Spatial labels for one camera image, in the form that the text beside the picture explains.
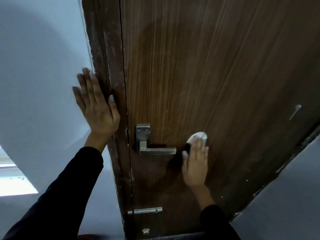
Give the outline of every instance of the black sleeve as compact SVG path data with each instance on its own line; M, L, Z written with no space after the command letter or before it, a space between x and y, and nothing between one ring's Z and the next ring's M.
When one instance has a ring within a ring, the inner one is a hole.
M217 205L207 206L200 214L200 222L208 239L240 239Z
M75 239L102 168L97 149L81 148L4 239Z

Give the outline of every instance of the door handle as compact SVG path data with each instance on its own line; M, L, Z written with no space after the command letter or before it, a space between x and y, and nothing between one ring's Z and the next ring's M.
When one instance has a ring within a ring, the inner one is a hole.
M150 138L150 125L138 124L136 127L136 144L139 155L173 155L177 152L175 147L148 148Z

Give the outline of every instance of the left hand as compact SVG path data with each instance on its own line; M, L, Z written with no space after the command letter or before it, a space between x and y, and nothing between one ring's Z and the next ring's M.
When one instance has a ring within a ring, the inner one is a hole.
M97 77L88 68L77 74L81 89L72 87L78 106L87 120L91 133L110 138L118 129L120 114L113 95L106 102Z

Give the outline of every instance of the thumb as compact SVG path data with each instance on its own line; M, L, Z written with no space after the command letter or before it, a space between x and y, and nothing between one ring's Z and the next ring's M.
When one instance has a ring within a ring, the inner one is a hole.
M114 99L113 95L109 96L108 105L109 105L110 112L111 112L111 115L112 115L112 118L113 118L113 122L118 124L119 121L120 121L120 114L118 112L117 104L115 102L115 99Z
M186 172L188 169L188 153L186 151L182 152L183 164L182 164L182 172Z

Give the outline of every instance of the hand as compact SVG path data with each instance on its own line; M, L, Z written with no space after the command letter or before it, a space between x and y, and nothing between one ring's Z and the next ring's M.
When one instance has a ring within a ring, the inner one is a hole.
M183 179L191 189L197 186L204 186L208 172L208 152L206 141L195 137L190 148L190 155L186 151L182 152Z
M106 102L97 77L88 68L77 74L81 89L72 87L75 100L80 107L91 133L85 146L103 151L112 134L118 129L120 114L113 95Z
M192 141L190 155L186 151L182 152L183 179L197 198L201 210L215 204L209 189L205 185L208 172L208 152L209 147L206 147L206 141L198 137L195 137Z

